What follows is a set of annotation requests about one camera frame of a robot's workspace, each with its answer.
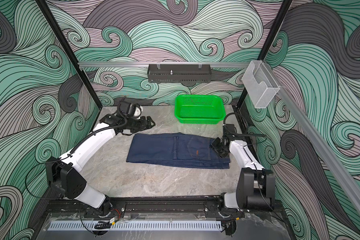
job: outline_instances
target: gray marble surface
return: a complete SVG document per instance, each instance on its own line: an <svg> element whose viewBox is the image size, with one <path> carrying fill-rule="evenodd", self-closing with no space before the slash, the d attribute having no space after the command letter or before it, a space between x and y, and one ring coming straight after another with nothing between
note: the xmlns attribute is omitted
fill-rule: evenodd
<svg viewBox="0 0 360 240"><path fill-rule="evenodd" d="M116 111L116 107L104 107L100 118ZM226 113L233 112L231 105ZM221 137L223 121L211 124L181 124L174 116L174 106L144 106L143 116L151 116L156 126L140 133L194 134L204 137ZM227 123L240 128L235 116ZM240 174L235 158L230 155L230 169L192 169L143 163L129 163L127 159L132 136L118 134L106 142L81 171L87 182L110 197L150 197L182 195L220 195L234 192Z"/></svg>

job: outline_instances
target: metal vent panel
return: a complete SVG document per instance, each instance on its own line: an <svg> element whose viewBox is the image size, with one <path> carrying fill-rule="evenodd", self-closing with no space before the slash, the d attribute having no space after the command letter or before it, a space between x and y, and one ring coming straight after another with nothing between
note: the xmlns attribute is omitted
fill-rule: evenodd
<svg viewBox="0 0 360 240"><path fill-rule="evenodd" d="M97 221L83 221L91 230ZM52 221L48 231L75 231L86 230L80 221ZM221 231L220 221L146 221L132 220L126 223L116 223L109 230L113 231Z"/></svg>

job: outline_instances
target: green basket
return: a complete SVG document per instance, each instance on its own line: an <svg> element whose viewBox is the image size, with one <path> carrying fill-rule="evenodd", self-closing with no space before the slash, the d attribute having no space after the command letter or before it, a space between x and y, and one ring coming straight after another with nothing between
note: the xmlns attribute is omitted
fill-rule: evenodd
<svg viewBox="0 0 360 240"><path fill-rule="evenodd" d="M225 118L223 101L215 95L179 95L175 117L181 123L217 124Z"/></svg>

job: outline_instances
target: swirl pattern wall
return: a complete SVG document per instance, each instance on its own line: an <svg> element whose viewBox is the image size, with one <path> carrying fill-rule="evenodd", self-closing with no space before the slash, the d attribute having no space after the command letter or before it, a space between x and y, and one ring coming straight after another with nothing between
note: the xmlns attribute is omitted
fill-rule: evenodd
<svg viewBox="0 0 360 240"><path fill-rule="evenodd" d="M57 42L34 0L0 1L0 240L33 236L46 202L25 175L80 141L99 112ZM43 165L27 182L55 197Z"/></svg>
<svg viewBox="0 0 360 240"><path fill-rule="evenodd" d="M360 185L360 0L295 0L266 61ZM245 106L297 238L360 239L360 216L283 100Z"/></svg>
<svg viewBox="0 0 360 240"><path fill-rule="evenodd" d="M257 59L283 0L47 0L79 61ZM146 68L87 68L103 105L127 96L173 105L179 94L236 103L245 69L213 70L213 84L148 83Z"/></svg>

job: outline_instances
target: folded jeans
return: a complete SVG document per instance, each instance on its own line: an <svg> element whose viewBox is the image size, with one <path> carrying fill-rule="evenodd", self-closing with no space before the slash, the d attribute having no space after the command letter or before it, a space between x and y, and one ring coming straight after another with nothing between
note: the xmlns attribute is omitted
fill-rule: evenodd
<svg viewBox="0 0 360 240"><path fill-rule="evenodd" d="M173 167L228 169L230 159L209 147L214 139L182 133L135 134L127 162Z"/></svg>

